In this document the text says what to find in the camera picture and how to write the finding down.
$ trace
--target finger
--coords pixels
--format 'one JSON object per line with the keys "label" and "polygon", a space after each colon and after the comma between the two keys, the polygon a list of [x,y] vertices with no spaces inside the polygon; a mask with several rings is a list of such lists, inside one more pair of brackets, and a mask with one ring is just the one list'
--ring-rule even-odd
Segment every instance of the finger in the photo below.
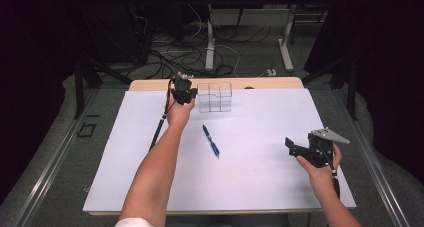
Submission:
{"label": "finger", "polygon": [[333,165],[334,168],[337,169],[337,167],[340,165],[342,161],[342,152],[340,151],[339,146],[333,143],[333,149],[334,149],[334,157],[333,157]]}
{"label": "finger", "polygon": [[191,101],[190,101],[190,103],[189,103],[189,106],[190,106],[190,109],[193,109],[194,108],[194,105],[195,105],[195,99],[193,98],[193,99],[191,99]]}
{"label": "finger", "polygon": [[309,174],[311,174],[311,171],[315,168],[308,160],[300,155],[296,157],[296,160]]}

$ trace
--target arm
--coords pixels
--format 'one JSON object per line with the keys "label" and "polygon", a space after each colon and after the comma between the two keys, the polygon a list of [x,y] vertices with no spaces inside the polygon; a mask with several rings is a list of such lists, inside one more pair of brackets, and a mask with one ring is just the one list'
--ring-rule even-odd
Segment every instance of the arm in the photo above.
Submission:
{"label": "arm", "polygon": [[[335,153],[333,165],[337,169],[342,160],[342,153],[337,145],[333,144],[333,148]],[[330,167],[315,168],[302,156],[298,156],[296,159],[309,174],[309,180],[314,189],[315,197],[324,210],[328,225],[343,227],[361,226],[337,197]]]}
{"label": "arm", "polygon": [[168,128],[141,162],[119,220],[141,217],[153,226],[164,226],[169,192],[174,179],[181,135],[194,107],[174,103],[170,95]]}

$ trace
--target white board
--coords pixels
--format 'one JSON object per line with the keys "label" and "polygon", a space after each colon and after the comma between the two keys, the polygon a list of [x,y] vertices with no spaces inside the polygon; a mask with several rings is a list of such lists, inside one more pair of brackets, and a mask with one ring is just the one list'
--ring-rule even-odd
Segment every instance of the white board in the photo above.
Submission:
{"label": "white board", "polygon": [[[161,91],[126,92],[84,211],[121,211],[162,116],[165,96]],[[231,105],[230,112],[193,109],[180,143],[168,213],[320,209],[307,173],[284,145],[288,137],[307,147],[307,134],[324,127],[309,91],[233,90]],[[205,137],[203,124],[219,148],[219,158]],[[161,134],[166,128],[165,121]],[[356,207],[340,169],[339,181],[342,202],[348,208]]]}

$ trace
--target hand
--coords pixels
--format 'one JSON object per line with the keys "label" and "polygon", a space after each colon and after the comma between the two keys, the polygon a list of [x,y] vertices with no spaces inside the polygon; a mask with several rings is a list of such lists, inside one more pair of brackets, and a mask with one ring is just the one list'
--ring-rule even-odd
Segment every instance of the hand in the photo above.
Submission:
{"label": "hand", "polygon": [[[340,165],[342,160],[342,153],[337,145],[333,143],[334,149],[334,158],[333,158],[333,166],[334,169]],[[333,185],[333,177],[331,174],[330,166],[325,166],[322,168],[316,168],[309,161],[307,161],[302,156],[297,156],[296,160],[299,164],[308,172],[309,181],[311,182],[311,186],[314,189],[315,197],[318,201],[321,201],[322,198],[325,198],[328,194],[336,194]]]}
{"label": "hand", "polygon": [[169,107],[167,120],[169,126],[185,127],[189,118],[190,112],[194,108],[195,99],[193,98],[189,104],[181,105],[177,103],[172,94],[169,95]]}

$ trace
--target desk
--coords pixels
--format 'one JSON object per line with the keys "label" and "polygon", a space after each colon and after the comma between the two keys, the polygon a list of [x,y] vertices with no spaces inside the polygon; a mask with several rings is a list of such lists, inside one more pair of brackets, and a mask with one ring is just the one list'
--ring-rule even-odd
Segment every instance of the desk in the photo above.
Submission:
{"label": "desk", "polygon": [[[225,113],[193,109],[180,144],[168,214],[321,210],[307,173],[284,145],[285,137],[291,137],[296,144],[307,146],[307,133],[323,127],[300,79],[193,79],[194,85],[212,82],[232,83],[232,108]],[[134,81],[127,91],[84,211],[119,214],[162,115],[167,83]],[[202,124],[218,145],[219,158],[213,154]],[[342,202],[348,208],[356,207],[341,170],[339,178]]]}
{"label": "desk", "polygon": [[[213,56],[215,48],[215,40],[213,38],[213,25],[236,25],[238,11],[212,9],[209,5],[210,21],[208,22],[208,48],[206,54],[206,70],[213,68]],[[284,67],[287,72],[294,71],[290,54],[287,49],[287,43],[290,37],[291,27],[293,25],[296,13],[296,5],[291,5],[290,9],[246,9],[239,25],[273,25],[284,26],[283,38],[278,39],[281,56],[283,58]]]}

